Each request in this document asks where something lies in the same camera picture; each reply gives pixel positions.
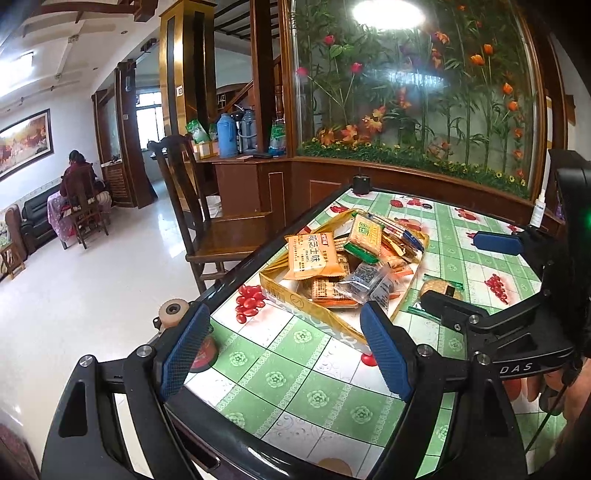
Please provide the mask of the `round cracker packet green trim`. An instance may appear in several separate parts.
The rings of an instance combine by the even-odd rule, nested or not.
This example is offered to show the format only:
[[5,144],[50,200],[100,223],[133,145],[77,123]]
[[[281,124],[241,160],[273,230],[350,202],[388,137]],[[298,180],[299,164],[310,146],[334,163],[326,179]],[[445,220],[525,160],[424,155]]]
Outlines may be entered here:
[[413,315],[438,322],[439,319],[427,312],[422,305],[422,296],[430,291],[434,291],[448,297],[453,297],[458,300],[463,300],[465,297],[465,288],[463,283],[445,280],[443,278],[425,273],[421,277],[420,289],[417,299],[413,301],[411,306],[408,307],[407,311]]

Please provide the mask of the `white blue cracker packet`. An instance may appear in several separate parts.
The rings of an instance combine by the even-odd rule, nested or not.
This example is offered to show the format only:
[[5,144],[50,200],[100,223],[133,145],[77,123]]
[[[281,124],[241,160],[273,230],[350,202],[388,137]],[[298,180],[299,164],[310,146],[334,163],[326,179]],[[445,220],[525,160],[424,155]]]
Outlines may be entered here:
[[420,252],[425,251],[423,243],[404,226],[394,222],[394,220],[377,214],[369,213],[368,216],[370,220],[381,224],[385,229],[387,229],[401,241],[405,242],[408,246],[412,247],[414,250]]

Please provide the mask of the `gold cardboard snack box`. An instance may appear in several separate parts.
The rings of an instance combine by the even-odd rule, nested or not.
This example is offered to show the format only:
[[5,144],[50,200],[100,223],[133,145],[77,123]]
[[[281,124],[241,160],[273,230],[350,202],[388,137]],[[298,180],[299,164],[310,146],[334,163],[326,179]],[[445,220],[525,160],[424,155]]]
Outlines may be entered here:
[[263,291],[365,354],[370,348],[361,326],[363,304],[375,301],[393,319],[429,245],[428,235],[359,209],[286,240],[283,253],[259,272]]

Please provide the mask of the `tape roll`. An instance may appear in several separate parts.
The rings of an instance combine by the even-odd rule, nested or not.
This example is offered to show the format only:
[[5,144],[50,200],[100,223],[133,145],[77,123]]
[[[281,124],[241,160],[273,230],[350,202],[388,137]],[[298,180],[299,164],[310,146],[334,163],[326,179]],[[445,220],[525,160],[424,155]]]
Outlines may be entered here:
[[189,309],[189,303],[183,299],[170,299],[158,309],[153,325],[159,331],[175,327]]

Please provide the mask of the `white spray bottle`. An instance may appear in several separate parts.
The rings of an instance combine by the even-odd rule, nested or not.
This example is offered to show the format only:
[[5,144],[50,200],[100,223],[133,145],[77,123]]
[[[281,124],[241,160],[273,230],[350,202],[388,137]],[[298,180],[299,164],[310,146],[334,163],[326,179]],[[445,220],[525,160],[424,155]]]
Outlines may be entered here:
[[532,211],[532,215],[531,215],[531,219],[530,219],[530,225],[532,227],[535,228],[540,228],[542,226],[542,222],[544,219],[544,215],[545,215],[545,210],[546,210],[546,203],[545,203],[545,199],[542,195],[540,195],[534,204],[534,208]]

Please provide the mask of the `green fruit pattern tablecloth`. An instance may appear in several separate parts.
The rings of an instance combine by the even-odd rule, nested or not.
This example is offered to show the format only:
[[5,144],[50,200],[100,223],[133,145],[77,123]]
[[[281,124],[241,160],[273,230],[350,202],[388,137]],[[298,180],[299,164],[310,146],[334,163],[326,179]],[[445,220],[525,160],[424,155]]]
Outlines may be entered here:
[[[570,288],[550,237],[456,206],[342,188],[206,291],[215,365],[166,407],[211,472],[252,479],[526,479],[509,379],[575,355]],[[337,316],[287,281],[287,237],[349,233],[356,217],[422,226],[388,306]]]

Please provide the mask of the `orange noodle snack packet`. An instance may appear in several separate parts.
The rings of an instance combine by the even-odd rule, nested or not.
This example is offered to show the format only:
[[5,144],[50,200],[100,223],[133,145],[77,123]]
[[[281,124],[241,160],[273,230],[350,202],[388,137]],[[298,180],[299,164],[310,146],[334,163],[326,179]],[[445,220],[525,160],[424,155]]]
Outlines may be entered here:
[[346,276],[344,267],[339,264],[332,232],[290,236],[287,238],[287,253],[286,280]]

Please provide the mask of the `black round cup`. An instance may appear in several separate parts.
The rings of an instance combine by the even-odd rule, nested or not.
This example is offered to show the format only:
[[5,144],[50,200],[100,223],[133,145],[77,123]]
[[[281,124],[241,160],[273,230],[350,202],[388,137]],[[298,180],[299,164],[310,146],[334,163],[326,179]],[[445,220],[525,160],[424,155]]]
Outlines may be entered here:
[[356,195],[368,195],[372,191],[372,182],[366,175],[355,175],[352,180],[353,193]]

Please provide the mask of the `flower glass partition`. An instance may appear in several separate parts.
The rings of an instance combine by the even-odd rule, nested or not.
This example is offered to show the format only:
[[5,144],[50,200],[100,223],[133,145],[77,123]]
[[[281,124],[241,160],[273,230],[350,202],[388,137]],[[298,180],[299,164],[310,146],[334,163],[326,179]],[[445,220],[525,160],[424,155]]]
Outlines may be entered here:
[[539,92],[513,1],[290,3],[297,153],[527,198]]

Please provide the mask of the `seated person in maroon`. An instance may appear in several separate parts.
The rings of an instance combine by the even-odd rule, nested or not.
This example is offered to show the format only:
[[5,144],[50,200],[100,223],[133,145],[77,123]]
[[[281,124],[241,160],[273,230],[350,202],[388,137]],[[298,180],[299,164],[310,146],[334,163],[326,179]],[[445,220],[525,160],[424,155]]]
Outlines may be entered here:
[[105,184],[98,179],[93,165],[78,151],[68,155],[68,167],[61,177],[60,195],[65,204],[61,217],[70,221],[74,229],[96,226],[108,234],[111,197]]

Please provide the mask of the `black sofa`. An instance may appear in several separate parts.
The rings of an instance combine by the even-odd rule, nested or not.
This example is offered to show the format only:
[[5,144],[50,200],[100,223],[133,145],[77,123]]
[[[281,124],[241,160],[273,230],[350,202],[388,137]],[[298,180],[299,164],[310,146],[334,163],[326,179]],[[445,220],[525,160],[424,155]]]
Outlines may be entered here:
[[56,189],[42,192],[23,204],[21,211],[21,234],[28,254],[57,237],[48,220],[47,200],[56,193]]

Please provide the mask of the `blue thermos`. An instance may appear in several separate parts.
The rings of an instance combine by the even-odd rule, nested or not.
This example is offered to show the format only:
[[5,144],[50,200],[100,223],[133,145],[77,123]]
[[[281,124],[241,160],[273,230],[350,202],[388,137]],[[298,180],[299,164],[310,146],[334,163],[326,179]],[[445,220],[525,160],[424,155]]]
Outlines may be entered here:
[[218,150],[221,158],[235,157],[238,152],[238,140],[236,140],[236,126],[228,113],[222,113],[217,121]]

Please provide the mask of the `framed wall painting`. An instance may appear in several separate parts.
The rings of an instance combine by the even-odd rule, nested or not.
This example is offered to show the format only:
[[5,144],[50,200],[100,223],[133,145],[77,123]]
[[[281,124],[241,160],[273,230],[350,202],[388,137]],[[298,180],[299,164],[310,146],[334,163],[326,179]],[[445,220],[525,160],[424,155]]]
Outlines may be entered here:
[[0,179],[54,153],[49,109],[1,129]]

